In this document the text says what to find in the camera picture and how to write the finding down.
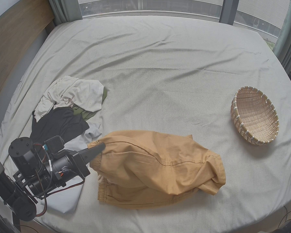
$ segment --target tan shorts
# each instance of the tan shorts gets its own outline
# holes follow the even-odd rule
[[[128,209],[170,205],[203,190],[215,195],[225,184],[220,155],[193,141],[146,130],[112,132],[88,147],[105,143],[90,162],[101,179],[98,200]]]

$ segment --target bed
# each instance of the bed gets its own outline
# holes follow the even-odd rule
[[[127,210],[97,200],[90,169],[72,214],[36,220],[58,232],[229,232],[291,200],[291,82],[258,33],[231,25],[165,16],[95,18],[53,29],[18,85],[0,130],[0,161],[12,175],[11,141],[31,133],[31,112],[56,79],[99,80],[108,96],[90,122],[102,135],[154,130],[188,135],[221,155],[226,185],[181,203]],[[278,137],[246,142],[230,106],[242,86],[262,90],[277,109]]]

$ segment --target robotic arm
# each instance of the robotic arm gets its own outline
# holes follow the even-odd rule
[[[9,155],[18,171],[13,175],[15,181],[12,181],[0,163],[0,196],[21,220],[31,221],[39,216],[36,215],[35,198],[46,200],[53,193],[83,184],[90,174],[86,164],[104,149],[102,143],[78,152],[66,150],[60,136],[48,139],[44,144],[33,144],[28,137],[17,138],[9,147]],[[66,182],[75,176],[80,176],[83,181],[51,193],[57,187],[65,187]]]

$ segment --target wooden floor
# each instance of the wooden floor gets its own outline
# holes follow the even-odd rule
[[[286,208],[291,211],[291,202],[286,205]],[[285,222],[286,209],[283,207],[280,210],[276,211],[275,213],[269,215],[267,218],[263,219],[262,221],[250,225],[248,227],[244,227],[243,229],[233,231],[233,233],[257,233],[259,231],[264,232],[272,232],[278,228],[279,222],[284,217],[284,220],[281,224]],[[291,212],[288,214],[287,219],[291,219]],[[37,224],[36,222],[23,222],[21,221],[20,224],[27,225],[33,227],[39,233],[54,233],[55,231],[49,230],[46,227]],[[35,231],[31,228],[21,226],[22,233],[34,233]]]

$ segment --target green garment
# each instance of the green garment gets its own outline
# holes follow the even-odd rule
[[[101,104],[104,102],[105,98],[107,97],[107,89],[104,87],[104,91],[103,91],[103,94],[102,94],[102,102]],[[72,106],[72,109],[73,109],[73,114],[74,115],[78,115],[78,114],[81,114],[82,115],[82,118],[86,121],[88,119],[90,119],[91,117],[93,117],[97,111],[94,111],[94,112],[91,112],[91,111],[86,111],[86,110],[83,110],[81,107],[78,107],[77,105],[73,105]]]

